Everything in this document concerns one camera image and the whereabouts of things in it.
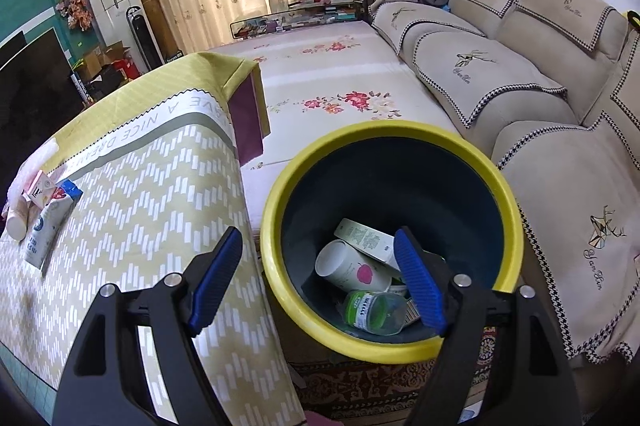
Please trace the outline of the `small green plastic bottle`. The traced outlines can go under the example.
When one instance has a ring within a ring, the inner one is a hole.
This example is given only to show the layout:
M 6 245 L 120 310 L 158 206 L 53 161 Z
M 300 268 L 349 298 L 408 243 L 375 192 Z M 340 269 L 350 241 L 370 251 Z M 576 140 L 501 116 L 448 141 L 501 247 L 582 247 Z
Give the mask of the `small green plastic bottle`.
M 407 302 L 393 293 L 355 290 L 343 303 L 344 322 L 376 336 L 393 336 L 405 326 Z

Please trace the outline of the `blue white milk carton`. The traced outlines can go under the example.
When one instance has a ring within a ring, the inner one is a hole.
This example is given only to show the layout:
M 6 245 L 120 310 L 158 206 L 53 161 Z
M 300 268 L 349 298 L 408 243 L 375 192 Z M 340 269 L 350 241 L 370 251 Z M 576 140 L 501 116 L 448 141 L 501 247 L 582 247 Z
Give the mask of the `blue white milk carton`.
M 55 238 L 84 192 L 69 179 L 54 190 L 52 198 L 40 211 L 26 244 L 25 260 L 37 269 L 53 250 Z

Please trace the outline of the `green white box carton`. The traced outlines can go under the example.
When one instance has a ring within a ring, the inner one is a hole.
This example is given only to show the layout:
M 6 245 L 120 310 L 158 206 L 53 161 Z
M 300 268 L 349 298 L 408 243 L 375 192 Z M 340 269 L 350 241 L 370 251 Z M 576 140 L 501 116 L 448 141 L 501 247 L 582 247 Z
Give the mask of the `green white box carton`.
M 386 267 L 399 271 L 394 254 L 394 238 L 361 223 L 344 218 L 334 231 L 334 235 Z

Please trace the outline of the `paper cup with cherry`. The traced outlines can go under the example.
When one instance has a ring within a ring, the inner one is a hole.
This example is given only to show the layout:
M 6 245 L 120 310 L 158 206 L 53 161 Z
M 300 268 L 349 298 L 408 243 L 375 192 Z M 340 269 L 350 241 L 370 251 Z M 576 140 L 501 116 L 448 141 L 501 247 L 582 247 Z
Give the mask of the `paper cup with cherry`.
M 387 291 L 393 279 L 385 264 L 363 255 L 341 239 L 334 239 L 319 251 L 314 272 L 344 291 Z

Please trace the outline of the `white pill bottle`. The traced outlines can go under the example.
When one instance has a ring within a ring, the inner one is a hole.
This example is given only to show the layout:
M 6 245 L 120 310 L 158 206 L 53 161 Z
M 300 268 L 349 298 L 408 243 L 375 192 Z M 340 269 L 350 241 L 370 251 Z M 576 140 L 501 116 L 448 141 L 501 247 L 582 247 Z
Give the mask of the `white pill bottle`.
M 6 231 L 14 241 L 21 242 L 27 233 L 28 201 L 21 196 L 14 206 L 9 206 L 6 214 Z

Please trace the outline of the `pink strawberry milk carton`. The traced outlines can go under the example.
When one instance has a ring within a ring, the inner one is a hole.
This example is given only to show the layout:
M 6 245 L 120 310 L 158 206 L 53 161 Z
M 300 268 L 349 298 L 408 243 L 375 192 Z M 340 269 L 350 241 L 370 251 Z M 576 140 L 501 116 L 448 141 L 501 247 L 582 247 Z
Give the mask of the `pink strawberry milk carton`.
M 46 172 L 39 170 L 24 190 L 23 198 L 39 209 L 43 209 L 52 198 L 55 189 L 55 182 Z

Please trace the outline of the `yellow rimmed trash bin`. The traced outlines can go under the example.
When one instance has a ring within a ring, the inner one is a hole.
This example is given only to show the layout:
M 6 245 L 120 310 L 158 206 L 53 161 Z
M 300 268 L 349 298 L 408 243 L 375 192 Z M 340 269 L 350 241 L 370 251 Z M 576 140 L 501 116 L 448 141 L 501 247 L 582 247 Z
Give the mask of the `yellow rimmed trash bin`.
M 431 360 L 440 339 L 420 323 L 382 337 L 345 323 L 344 290 L 314 268 L 320 251 L 356 227 L 379 263 L 408 229 L 427 253 L 484 288 L 514 290 L 524 232 L 506 179 L 475 145 L 409 121 L 356 123 L 299 152 L 268 195 L 260 249 L 288 317 L 319 344 L 372 363 Z

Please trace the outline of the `black television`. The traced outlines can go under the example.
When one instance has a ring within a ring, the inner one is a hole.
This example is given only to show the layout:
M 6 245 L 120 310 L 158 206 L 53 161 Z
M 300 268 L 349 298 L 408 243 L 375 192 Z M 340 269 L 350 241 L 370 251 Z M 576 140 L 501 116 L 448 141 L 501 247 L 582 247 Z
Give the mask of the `black television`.
M 72 68 L 54 29 L 28 42 L 18 34 L 1 47 L 1 198 L 18 168 L 82 111 Z

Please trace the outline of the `beige sofa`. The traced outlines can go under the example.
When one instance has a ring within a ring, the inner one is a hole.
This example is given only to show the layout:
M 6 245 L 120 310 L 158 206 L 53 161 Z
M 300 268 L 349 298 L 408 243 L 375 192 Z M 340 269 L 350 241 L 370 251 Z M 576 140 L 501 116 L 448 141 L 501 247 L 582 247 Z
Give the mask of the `beige sofa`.
M 602 0 L 367 0 L 373 27 L 501 170 L 523 277 L 570 358 L 639 349 L 639 35 Z

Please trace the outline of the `black tower fan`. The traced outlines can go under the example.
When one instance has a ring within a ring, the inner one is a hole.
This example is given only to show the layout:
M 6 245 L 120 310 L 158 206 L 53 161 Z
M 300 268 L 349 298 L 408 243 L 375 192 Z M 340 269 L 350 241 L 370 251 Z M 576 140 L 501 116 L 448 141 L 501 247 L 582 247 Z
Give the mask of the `black tower fan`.
M 127 22 L 146 68 L 153 70 L 163 65 L 163 57 L 155 42 L 152 30 L 141 6 L 130 6 L 126 11 Z

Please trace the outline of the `artificial flower decoration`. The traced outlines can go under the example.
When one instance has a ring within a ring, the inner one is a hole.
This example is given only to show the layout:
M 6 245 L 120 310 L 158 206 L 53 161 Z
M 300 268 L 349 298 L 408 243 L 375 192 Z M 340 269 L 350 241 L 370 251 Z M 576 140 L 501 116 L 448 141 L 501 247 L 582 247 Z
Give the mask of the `artificial flower decoration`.
M 69 30 L 86 32 L 92 29 L 93 16 L 87 0 L 59 0 L 55 11 L 66 20 Z

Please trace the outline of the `low glass shelf clutter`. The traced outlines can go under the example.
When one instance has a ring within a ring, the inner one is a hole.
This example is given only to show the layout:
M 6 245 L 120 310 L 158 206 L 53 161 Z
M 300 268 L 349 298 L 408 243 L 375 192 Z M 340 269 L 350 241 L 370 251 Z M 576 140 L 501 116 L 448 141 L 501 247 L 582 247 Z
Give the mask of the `low glass shelf clutter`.
M 298 28 L 354 22 L 363 18 L 362 12 L 362 0 L 298 2 L 286 11 L 232 22 L 230 32 L 234 40 L 247 40 Z

